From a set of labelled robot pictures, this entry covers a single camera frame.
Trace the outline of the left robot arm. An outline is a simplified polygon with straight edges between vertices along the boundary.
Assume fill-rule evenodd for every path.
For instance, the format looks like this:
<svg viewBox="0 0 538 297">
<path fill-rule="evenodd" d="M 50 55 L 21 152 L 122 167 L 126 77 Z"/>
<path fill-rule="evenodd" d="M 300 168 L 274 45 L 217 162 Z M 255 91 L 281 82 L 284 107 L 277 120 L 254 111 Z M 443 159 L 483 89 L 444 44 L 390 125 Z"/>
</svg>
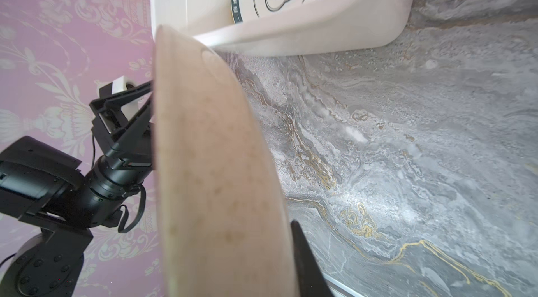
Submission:
<svg viewBox="0 0 538 297">
<path fill-rule="evenodd" d="M 1 213 L 40 234 L 5 260 L 3 296 L 71 296 L 97 226 L 128 233 L 143 217 L 153 171 L 151 82 L 90 104 L 102 150 L 83 175 L 80 161 L 24 136 L 1 152 Z"/>
</svg>

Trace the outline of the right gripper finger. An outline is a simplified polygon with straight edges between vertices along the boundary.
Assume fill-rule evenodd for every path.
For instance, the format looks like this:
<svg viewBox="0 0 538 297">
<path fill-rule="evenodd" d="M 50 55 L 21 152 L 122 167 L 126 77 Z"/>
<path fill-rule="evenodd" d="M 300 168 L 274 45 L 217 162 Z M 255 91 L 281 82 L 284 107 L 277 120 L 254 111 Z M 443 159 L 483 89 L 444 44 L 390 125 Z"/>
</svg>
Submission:
<svg viewBox="0 0 538 297">
<path fill-rule="evenodd" d="M 294 261 L 300 296 L 333 297 L 301 225 L 297 220 L 291 222 L 291 233 L 294 242 Z"/>
</svg>

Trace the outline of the aluminium front rail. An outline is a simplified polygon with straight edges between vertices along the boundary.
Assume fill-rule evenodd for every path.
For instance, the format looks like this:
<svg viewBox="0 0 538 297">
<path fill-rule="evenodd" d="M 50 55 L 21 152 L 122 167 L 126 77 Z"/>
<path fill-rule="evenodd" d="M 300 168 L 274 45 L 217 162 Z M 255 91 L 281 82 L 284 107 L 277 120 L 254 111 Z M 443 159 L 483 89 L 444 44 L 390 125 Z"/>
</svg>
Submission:
<svg viewBox="0 0 538 297">
<path fill-rule="evenodd" d="M 336 280 L 335 278 L 327 274 L 323 274 L 323 276 L 333 296 L 335 297 L 363 297 L 362 294 L 350 288 L 346 284 L 343 284 L 342 282 Z"/>
</svg>

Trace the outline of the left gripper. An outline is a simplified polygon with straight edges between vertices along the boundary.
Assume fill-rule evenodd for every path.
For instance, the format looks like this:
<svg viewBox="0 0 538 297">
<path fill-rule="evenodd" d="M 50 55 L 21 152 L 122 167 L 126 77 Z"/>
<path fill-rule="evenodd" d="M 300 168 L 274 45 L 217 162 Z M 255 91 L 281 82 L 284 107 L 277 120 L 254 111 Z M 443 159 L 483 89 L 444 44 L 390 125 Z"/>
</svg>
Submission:
<svg viewBox="0 0 538 297">
<path fill-rule="evenodd" d="M 130 119 L 122 107 L 152 91 L 149 81 L 90 103 L 95 138 L 104 155 L 87 175 L 69 171 L 69 189 L 62 195 L 62 215 L 69 224 L 78 228 L 134 228 L 141 221 L 147 201 L 143 183 L 153 170 L 151 97 Z M 123 203 L 136 194 L 140 195 L 138 211 L 127 225 L 129 211 Z"/>
</svg>

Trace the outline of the beige willow painted plate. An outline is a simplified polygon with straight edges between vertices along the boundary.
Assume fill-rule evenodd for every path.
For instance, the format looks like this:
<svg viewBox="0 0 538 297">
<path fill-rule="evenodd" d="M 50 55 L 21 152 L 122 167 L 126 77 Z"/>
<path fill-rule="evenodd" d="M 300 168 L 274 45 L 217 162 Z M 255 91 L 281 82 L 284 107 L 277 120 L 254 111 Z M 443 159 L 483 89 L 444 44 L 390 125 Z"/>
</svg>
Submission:
<svg viewBox="0 0 538 297">
<path fill-rule="evenodd" d="M 273 156 L 235 74 L 158 28 L 152 141 L 168 296 L 298 296 Z"/>
</svg>

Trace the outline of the white plastic bin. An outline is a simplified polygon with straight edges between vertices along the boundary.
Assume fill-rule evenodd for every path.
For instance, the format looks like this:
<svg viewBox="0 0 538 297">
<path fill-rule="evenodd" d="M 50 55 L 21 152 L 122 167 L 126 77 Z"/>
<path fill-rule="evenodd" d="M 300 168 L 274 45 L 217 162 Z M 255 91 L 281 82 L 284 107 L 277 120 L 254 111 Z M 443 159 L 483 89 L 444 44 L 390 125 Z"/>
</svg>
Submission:
<svg viewBox="0 0 538 297">
<path fill-rule="evenodd" d="M 384 46 L 413 0 L 150 0 L 152 29 L 169 25 L 229 53 L 290 56 Z"/>
</svg>

